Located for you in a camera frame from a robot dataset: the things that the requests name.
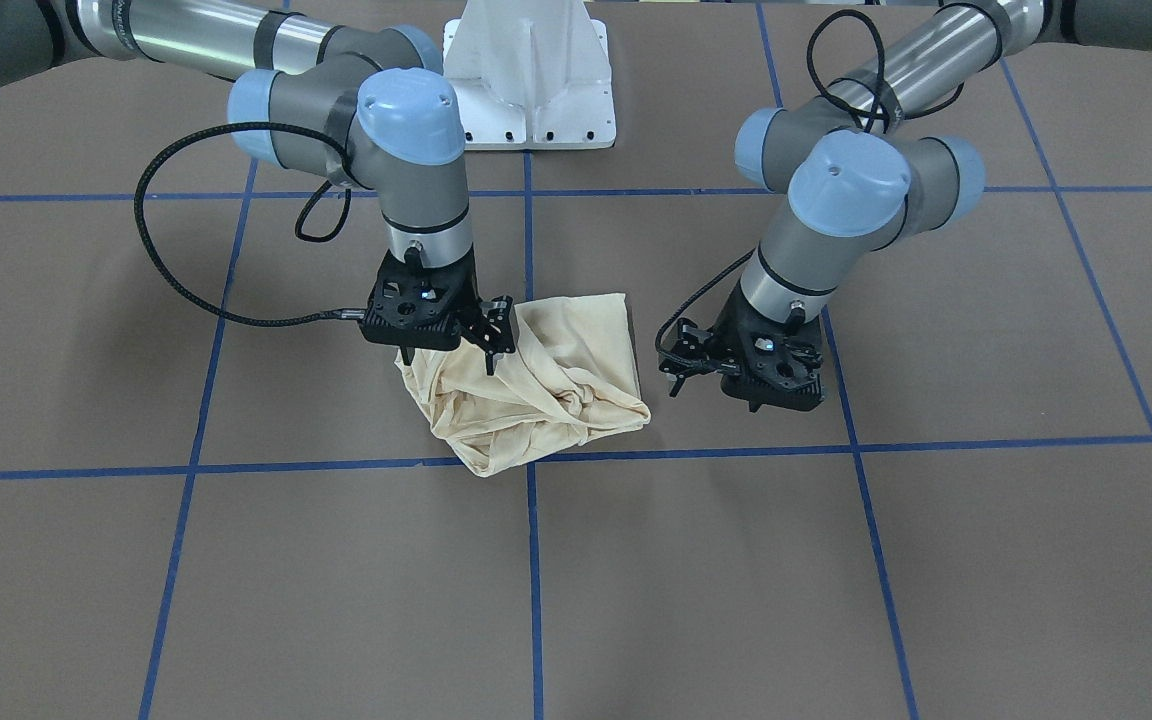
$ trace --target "gray work surface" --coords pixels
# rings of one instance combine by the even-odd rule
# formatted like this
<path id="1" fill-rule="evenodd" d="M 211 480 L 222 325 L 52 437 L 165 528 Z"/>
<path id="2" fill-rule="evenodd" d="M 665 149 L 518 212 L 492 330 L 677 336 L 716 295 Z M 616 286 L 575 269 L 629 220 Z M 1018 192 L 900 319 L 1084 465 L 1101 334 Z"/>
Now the gray work surface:
<path id="1" fill-rule="evenodd" d="M 749 414 L 713 377 L 666 397 L 650 338 L 783 202 L 732 141 L 813 94 L 831 8 L 589 8 L 617 145 L 471 156 L 479 281 L 627 291 L 654 419 L 492 479 L 393 348 L 218 324 L 154 273 L 129 194 L 228 86 L 92 60 L 0 91 L 0 719 L 1152 719 L 1152 55 L 1036 47 L 905 128 L 975 143 L 986 196 L 861 260 L 826 404 Z M 872 14 L 895 41 L 929 10 Z M 820 69 L 870 55 L 839 26 Z M 214 141 L 147 212 L 234 311 L 358 305 L 376 200 L 306 245 L 316 184 Z"/>

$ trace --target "robotic arm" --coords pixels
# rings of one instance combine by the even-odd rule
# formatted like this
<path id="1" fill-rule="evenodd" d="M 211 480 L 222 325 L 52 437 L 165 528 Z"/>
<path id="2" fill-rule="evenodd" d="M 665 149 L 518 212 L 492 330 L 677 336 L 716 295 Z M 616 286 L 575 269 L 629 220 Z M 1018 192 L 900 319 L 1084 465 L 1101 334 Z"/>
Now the robotic arm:
<path id="1" fill-rule="evenodd" d="M 1152 1 L 941 6 L 923 26 L 827 88 L 813 70 L 820 94 L 801 108 L 758 109 L 741 127 L 737 167 L 756 184 L 787 194 L 787 203 L 746 255 L 749 265 L 708 331 L 680 319 L 699 293 L 660 328 L 659 367 L 673 382 L 669 395 L 687 378 L 719 373 L 723 393 L 748 401 L 750 411 L 818 407 L 819 313 L 847 272 L 870 251 L 954 222 L 984 190 L 984 164 L 968 142 L 879 136 L 937 111 L 941 97 L 1034 41 L 1152 51 Z M 864 18 L 855 10 L 840 14 Z M 809 67 L 824 28 L 809 43 Z"/>
<path id="2" fill-rule="evenodd" d="M 488 373 L 498 354 L 515 351 L 513 301 L 477 293 L 465 131 L 442 55 L 419 29 L 366 32 L 232 0 L 0 0 L 0 86 L 94 56 L 232 79 L 230 122 L 260 128 L 237 132 L 240 147 L 339 187 L 374 188 L 389 252 L 366 309 L 329 318 L 355 320 L 408 363 L 415 347 L 448 351 L 462 338 L 485 351 Z"/>

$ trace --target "blue tape line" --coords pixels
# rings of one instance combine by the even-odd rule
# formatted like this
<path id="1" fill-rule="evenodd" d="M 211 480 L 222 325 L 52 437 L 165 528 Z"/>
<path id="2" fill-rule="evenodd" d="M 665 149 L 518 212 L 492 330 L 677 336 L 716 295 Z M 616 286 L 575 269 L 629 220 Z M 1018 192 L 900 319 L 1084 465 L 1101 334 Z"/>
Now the blue tape line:
<path id="1" fill-rule="evenodd" d="M 1152 192 L 1152 184 L 1121 184 L 1121 185 L 1097 185 L 1097 184 L 1073 184 L 1056 185 L 1060 192 Z"/>
<path id="2" fill-rule="evenodd" d="M 1087 274 L 1087 281 L 1092 285 L 1092 293 L 1096 296 L 1096 304 L 1101 308 L 1102 318 L 1105 318 L 1105 324 L 1111 328 L 1111 336 L 1114 338 L 1114 346 L 1117 348 L 1119 357 L 1123 361 L 1123 366 L 1126 372 L 1128 372 L 1128 379 L 1132 382 L 1132 389 L 1137 401 L 1140 404 L 1140 411 L 1144 414 L 1144 419 L 1149 424 L 1149 432 L 1152 433 L 1152 410 L 1149 409 L 1149 401 L 1146 395 L 1144 395 L 1144 388 L 1140 386 L 1140 379 L 1135 372 L 1135 365 L 1132 364 L 1132 357 L 1128 355 L 1128 348 L 1123 342 L 1123 336 L 1119 333 L 1117 324 L 1114 320 L 1114 314 L 1111 313 L 1111 305 L 1105 300 L 1105 293 L 1101 291 L 1101 283 L 1096 279 L 1096 270 L 1092 268 L 1092 262 L 1087 258 L 1087 250 L 1083 245 L 1083 237 L 1078 233 L 1078 225 L 1074 222 L 1074 214 L 1070 214 L 1069 205 L 1064 202 L 1064 192 L 1061 191 L 1060 184 L 1056 182 L 1056 173 L 1053 172 L 1051 162 L 1047 159 L 1047 152 L 1043 150 L 1043 142 L 1038 138 L 1038 131 L 1034 128 L 1033 120 L 1029 115 L 1029 109 L 1025 108 L 1025 101 L 1023 97 L 1020 96 L 1020 86 L 1016 86 L 1016 79 L 1011 76 L 1011 68 L 1007 67 L 1006 60 L 1000 60 L 1002 66 L 1002 74 L 1007 78 L 1007 86 L 1011 89 L 1011 98 L 1016 101 L 1016 106 L 1020 108 L 1020 118 L 1024 120 L 1025 128 L 1029 130 L 1029 138 L 1034 144 L 1034 150 L 1038 152 L 1038 160 L 1043 164 L 1043 172 L 1047 173 L 1047 181 L 1051 182 L 1052 192 L 1056 196 L 1056 203 L 1060 205 L 1061 215 L 1064 218 L 1064 227 L 1069 229 L 1070 238 L 1074 241 L 1074 249 L 1078 251 L 1079 263 L 1083 264 L 1083 272 Z"/>
<path id="3" fill-rule="evenodd" d="M 614 460 L 698 460 L 717 457 L 785 457 L 791 455 L 842 455 L 851 452 L 846 445 L 801 447 L 712 447 L 695 450 L 608 450 L 561 452 L 536 462 L 604 462 Z"/>
<path id="4" fill-rule="evenodd" d="M 233 290 L 234 274 L 238 266 L 238 255 L 243 249 L 243 236 L 247 234 L 247 218 L 251 210 L 251 192 L 256 187 L 256 170 L 259 164 L 251 160 L 247 169 L 247 188 L 244 188 L 242 209 L 238 210 L 238 227 L 234 229 L 233 250 L 229 253 L 229 268 L 225 273 L 225 290 L 220 296 L 220 309 L 225 310 L 229 305 L 229 293 Z M 189 465 L 197 467 L 202 457 L 202 438 L 207 430 L 207 415 L 211 411 L 211 392 L 217 384 L 217 367 L 220 365 L 220 348 L 225 341 L 225 319 L 215 319 L 215 334 L 211 341 L 211 357 L 207 361 L 207 374 L 202 385 L 202 401 L 198 402 L 198 425 L 195 430 L 194 447 L 189 452 Z M 145 689 L 141 694 L 141 720 L 147 720 L 150 710 L 154 705 L 154 689 L 159 679 L 159 662 L 162 659 L 162 643 L 168 629 L 168 619 L 172 614 L 172 597 L 175 592 L 175 579 L 180 568 L 180 551 L 184 546 L 184 532 L 189 521 L 189 503 L 194 500 L 194 486 L 197 473 L 189 473 L 184 480 L 184 488 L 180 493 L 180 510 L 177 515 L 177 528 L 172 539 L 172 556 L 168 560 L 168 573 L 162 584 L 162 601 L 159 605 L 159 620 L 154 629 L 154 644 L 150 649 L 150 666 L 145 674 Z"/>
<path id="5" fill-rule="evenodd" d="M 1152 185 L 1069 185 L 1058 187 L 1071 194 L 1152 194 Z M 1051 185 L 990 185 L 993 194 L 1052 192 Z M 305 200 L 312 195 L 302 191 L 252 192 L 253 200 Z M 376 197 L 376 191 L 355 191 L 355 197 Z M 756 187 L 643 187 L 643 188 L 571 188 L 571 190 L 532 190 L 532 197 L 657 197 L 703 195 L 776 195 Z M 146 200 L 242 200 L 243 192 L 153 192 Z M 344 197 L 343 192 L 328 192 L 329 199 Z M 471 190 L 470 197 L 526 197 L 526 190 Z M 0 195 L 0 202 L 129 202 L 129 192 L 56 194 L 56 195 Z"/>
<path id="6" fill-rule="evenodd" d="M 755 12 L 758 13 L 758 32 L 763 36 L 763 55 L 767 58 L 767 74 L 772 78 L 772 97 L 776 99 L 776 107 L 783 108 L 781 81 L 778 78 L 776 60 L 772 58 L 772 40 L 767 36 L 767 18 L 763 15 L 763 3 L 755 5 Z"/>
<path id="7" fill-rule="evenodd" d="M 878 533 L 878 517 L 874 515 L 873 500 L 869 494 L 869 479 L 865 475 L 865 464 L 861 455 L 861 444 L 856 438 L 856 424 L 851 416 L 851 402 L 847 400 L 847 381 L 842 374 L 842 359 L 838 355 L 838 341 L 833 334 L 833 323 L 829 323 L 829 310 L 820 311 L 820 324 L 824 327 L 824 335 L 829 343 L 829 354 L 833 356 L 833 369 L 838 378 L 838 403 L 842 406 L 842 420 L 847 425 L 847 441 L 850 445 L 851 461 L 856 469 L 856 484 L 861 488 L 861 505 L 865 509 L 865 525 L 869 528 L 869 544 L 874 553 L 874 566 L 878 570 L 878 586 L 882 590 L 882 606 L 887 609 L 887 626 L 890 629 L 892 646 L 896 651 L 896 666 L 900 668 L 901 687 L 905 691 L 905 710 L 909 711 L 910 720 L 919 720 L 918 700 L 914 696 L 914 680 L 910 679 L 909 660 L 905 659 L 905 642 L 900 631 L 900 619 L 896 615 L 896 600 L 892 596 L 890 579 L 887 577 L 887 560 L 882 554 L 882 538 Z"/>
<path id="8" fill-rule="evenodd" d="M 175 579 L 180 567 L 180 548 L 184 543 L 184 526 L 189 521 L 189 502 L 194 498 L 195 475 L 189 473 L 184 487 L 180 491 L 180 510 L 177 526 L 172 536 L 172 555 L 168 559 L 168 573 L 162 584 L 162 600 L 159 601 L 159 619 L 154 624 L 154 644 L 150 647 L 150 666 L 145 673 L 145 688 L 141 691 L 139 720 L 150 720 L 150 707 L 154 703 L 154 688 L 159 682 L 159 661 L 162 659 L 162 639 L 168 632 L 168 615 L 172 611 L 172 594 L 175 592 Z"/>
<path id="9" fill-rule="evenodd" d="M 861 444 L 863 455 L 893 452 L 1024 450 L 1025 448 L 1098 447 L 1152 445 L 1152 435 L 1102 435 L 1016 439 L 968 439 L 968 441 Z M 710 447 L 690 450 L 562 452 L 536 462 L 616 462 L 635 460 L 697 460 L 722 457 L 790 457 L 799 455 L 847 455 L 850 445 L 797 447 Z M 136 478 L 146 475 L 319 473 L 333 470 L 389 470 L 407 468 L 457 468 L 456 457 L 381 457 L 372 460 L 321 460 L 310 462 L 221 462 L 198 465 L 146 465 L 124 468 L 59 468 L 0 470 L 0 480 L 63 480 L 74 478 Z"/>
<path id="10" fill-rule="evenodd" d="M 531 150 L 522 151 L 522 275 L 526 283 L 524 297 L 536 300 L 535 257 L 532 256 L 532 238 L 535 237 L 536 191 L 531 187 Z"/>
<path id="11" fill-rule="evenodd" d="M 536 495 L 536 463 L 526 462 L 526 555 L 531 560 L 531 703 L 535 720 L 545 718 L 545 670 L 541 653 L 540 524 Z"/>
<path id="12" fill-rule="evenodd" d="M 867 444 L 859 447 L 864 454 L 870 454 L 870 452 L 872 454 L 887 454 L 887 452 L 1024 450 L 1024 448 L 1105 445 L 1152 445 L 1152 435 L 964 439 L 964 441 Z"/>

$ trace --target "cloth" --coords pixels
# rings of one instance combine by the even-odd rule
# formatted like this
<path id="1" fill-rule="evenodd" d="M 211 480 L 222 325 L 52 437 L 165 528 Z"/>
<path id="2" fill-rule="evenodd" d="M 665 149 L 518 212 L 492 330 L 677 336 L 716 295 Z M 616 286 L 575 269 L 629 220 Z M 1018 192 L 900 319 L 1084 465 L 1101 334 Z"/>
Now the cloth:
<path id="1" fill-rule="evenodd" d="M 626 296 L 552 297 L 515 306 L 518 346 L 486 374 L 483 351 L 399 355 L 407 391 L 479 477 L 652 419 L 639 395 Z"/>

